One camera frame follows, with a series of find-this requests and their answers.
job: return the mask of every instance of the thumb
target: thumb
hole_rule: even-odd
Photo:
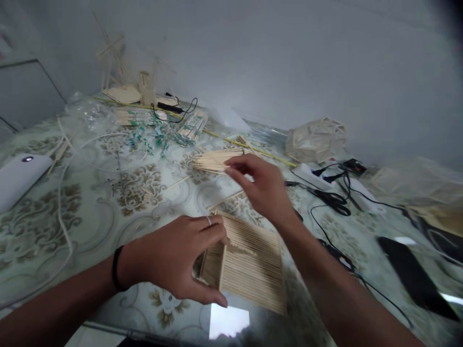
[[[225,172],[228,176],[233,178],[233,180],[238,183],[241,188],[245,191],[247,195],[254,189],[254,185],[251,181],[249,181],[241,172],[238,170],[229,167],[225,169]]]
[[[208,286],[197,279],[191,281],[191,287],[189,290],[189,297],[191,300],[197,301],[203,305],[216,303],[222,307],[227,307],[227,299],[217,289]]]

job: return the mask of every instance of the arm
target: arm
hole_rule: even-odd
[[[323,323],[342,346],[424,346],[323,248],[296,217],[280,170],[247,154],[226,170],[288,247]],[[244,177],[253,176],[254,182]]]
[[[227,306],[216,289],[191,276],[195,259],[209,246],[228,244],[222,217],[181,216],[142,238],[125,245],[117,276],[124,288],[152,282],[177,299]],[[116,294],[111,269],[113,257],[38,295],[0,320],[4,346],[64,346],[78,327]]]

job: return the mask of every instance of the black wristband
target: black wristband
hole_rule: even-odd
[[[128,288],[124,288],[121,286],[121,283],[119,282],[119,279],[117,278],[117,261],[119,260],[119,255],[121,254],[122,247],[119,247],[115,252],[114,252],[114,258],[112,259],[112,283],[114,284],[114,287],[116,287],[118,292],[125,292]]]

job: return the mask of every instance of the tabletop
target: tabletop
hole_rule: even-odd
[[[4,300],[46,281],[63,264],[69,249],[61,230],[58,212],[58,184],[62,182],[63,221],[69,231],[74,253],[48,287],[87,269],[110,256],[130,240],[139,238],[169,223],[182,214],[209,214],[208,207],[240,191],[226,175],[193,169],[193,158],[201,150],[230,148],[233,144],[203,133],[196,147],[170,143],[162,158],[160,148],[147,153],[143,144],[134,149],[127,137],[134,127],[116,126],[113,119],[101,117],[96,122],[78,108],[67,108],[60,118],[78,154],[68,148],[51,174],[45,174],[10,211],[0,214],[0,299]],[[209,130],[220,136],[236,137],[233,130],[209,123]],[[120,135],[102,136],[110,133]],[[2,144],[0,160],[20,154],[46,154],[56,147],[62,133],[57,118],[17,134]],[[255,147],[285,157],[280,143]],[[285,180],[300,181],[286,164],[264,157],[278,165]],[[324,238],[309,210],[321,201],[299,187],[289,187],[288,194],[306,227]],[[145,200],[146,192],[153,195]],[[411,331],[427,346],[441,346],[449,341],[458,324],[416,306],[381,251],[376,237],[398,237],[403,233],[427,240],[400,211],[386,208],[384,216],[364,213],[351,202],[352,215],[345,217],[328,207],[313,214],[331,241],[349,256],[369,283],[399,306],[411,320]],[[245,194],[217,205],[219,211],[274,231],[273,226],[251,207]],[[231,293],[225,293],[229,305],[248,311],[249,325],[235,336],[209,339],[211,305],[178,300],[169,292],[151,284],[140,283],[106,302],[87,322],[100,329],[138,338],[162,339],[194,345],[275,345],[334,346],[295,264],[281,242],[281,255],[287,300],[287,316],[279,316]],[[462,286],[442,272],[444,260],[424,248],[411,248],[441,293],[461,297]],[[383,297],[373,295],[404,325],[406,319]],[[461,315],[458,306],[454,310]]]

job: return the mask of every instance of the left hand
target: left hand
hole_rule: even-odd
[[[151,282],[177,299],[192,299],[203,305],[227,307],[227,299],[217,289],[192,277],[194,261],[217,242],[229,245],[220,215],[180,216],[166,226],[125,245],[118,261],[118,278],[128,288]]]

